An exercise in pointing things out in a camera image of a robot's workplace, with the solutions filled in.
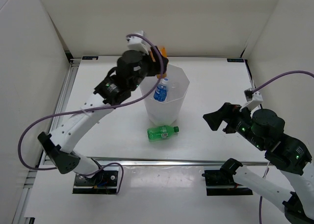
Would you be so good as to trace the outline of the green plastic bottle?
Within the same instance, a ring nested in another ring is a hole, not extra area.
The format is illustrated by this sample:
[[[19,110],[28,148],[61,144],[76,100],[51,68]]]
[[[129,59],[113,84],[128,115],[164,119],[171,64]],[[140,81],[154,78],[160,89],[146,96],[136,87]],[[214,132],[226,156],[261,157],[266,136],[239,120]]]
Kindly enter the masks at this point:
[[[149,141],[159,141],[172,137],[179,131],[178,126],[164,125],[147,129],[147,135]]]

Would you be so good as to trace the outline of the orange plastic bottle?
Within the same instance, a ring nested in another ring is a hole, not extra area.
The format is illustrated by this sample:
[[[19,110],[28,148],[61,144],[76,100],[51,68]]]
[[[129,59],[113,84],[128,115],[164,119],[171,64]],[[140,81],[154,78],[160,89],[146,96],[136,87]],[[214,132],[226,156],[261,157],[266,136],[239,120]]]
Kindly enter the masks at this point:
[[[161,57],[164,56],[167,58],[167,53],[165,50],[165,47],[158,47],[158,46],[154,46],[154,47],[150,47],[150,57],[152,59],[152,67],[151,67],[151,75],[152,76],[156,76],[158,79],[162,79],[162,78],[166,78],[167,77],[167,73],[165,75],[159,75],[157,74],[157,57]]]

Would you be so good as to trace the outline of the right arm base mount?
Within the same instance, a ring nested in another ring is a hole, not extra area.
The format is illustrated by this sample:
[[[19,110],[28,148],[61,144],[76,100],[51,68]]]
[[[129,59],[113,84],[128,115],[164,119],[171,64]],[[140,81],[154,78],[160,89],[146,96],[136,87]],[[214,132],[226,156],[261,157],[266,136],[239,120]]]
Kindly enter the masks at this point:
[[[204,170],[202,177],[205,179],[207,196],[250,196],[253,194],[252,190],[235,183],[220,170]]]

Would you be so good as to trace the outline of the blue label Pocari bottle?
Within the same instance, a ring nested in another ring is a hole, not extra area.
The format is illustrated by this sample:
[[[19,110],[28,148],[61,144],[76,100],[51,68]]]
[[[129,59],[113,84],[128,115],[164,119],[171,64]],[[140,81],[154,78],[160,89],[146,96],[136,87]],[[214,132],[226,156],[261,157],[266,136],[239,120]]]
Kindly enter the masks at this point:
[[[164,102],[167,97],[168,92],[168,78],[163,78],[160,83],[157,85],[156,90],[154,92],[154,99],[159,102]]]

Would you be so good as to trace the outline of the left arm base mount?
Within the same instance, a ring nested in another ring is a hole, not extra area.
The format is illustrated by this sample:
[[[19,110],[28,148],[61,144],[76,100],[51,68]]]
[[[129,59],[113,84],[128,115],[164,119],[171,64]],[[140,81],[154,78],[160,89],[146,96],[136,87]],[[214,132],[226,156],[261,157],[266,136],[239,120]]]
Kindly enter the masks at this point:
[[[116,195],[118,191],[119,168],[112,167],[103,170],[100,175],[92,178],[76,175],[74,179],[73,194],[86,195]]]

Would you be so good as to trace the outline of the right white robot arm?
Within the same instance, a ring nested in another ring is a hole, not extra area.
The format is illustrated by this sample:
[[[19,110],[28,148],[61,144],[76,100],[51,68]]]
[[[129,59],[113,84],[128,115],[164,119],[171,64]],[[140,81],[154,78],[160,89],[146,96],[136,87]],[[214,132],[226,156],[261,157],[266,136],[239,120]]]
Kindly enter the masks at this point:
[[[217,131],[222,122],[223,132],[240,134],[250,144],[264,151],[265,159],[289,181],[293,191],[251,172],[241,162],[230,158],[220,167],[223,183],[243,185],[271,202],[291,224],[314,222],[314,162],[307,146],[284,133],[285,121],[269,109],[252,113],[240,105],[224,103],[215,112],[204,114],[211,130]]]

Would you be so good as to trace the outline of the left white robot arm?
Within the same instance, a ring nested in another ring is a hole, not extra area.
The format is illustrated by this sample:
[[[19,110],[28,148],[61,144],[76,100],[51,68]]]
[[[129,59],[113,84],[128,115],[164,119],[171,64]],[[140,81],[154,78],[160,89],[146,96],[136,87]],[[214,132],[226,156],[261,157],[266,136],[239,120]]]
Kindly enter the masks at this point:
[[[80,111],[49,134],[39,134],[39,142],[61,174],[75,172],[85,176],[92,185],[101,183],[100,165],[76,152],[75,146],[104,116],[127,100],[144,78],[164,74],[167,64],[165,51],[151,50],[149,54],[136,50],[124,52]]]

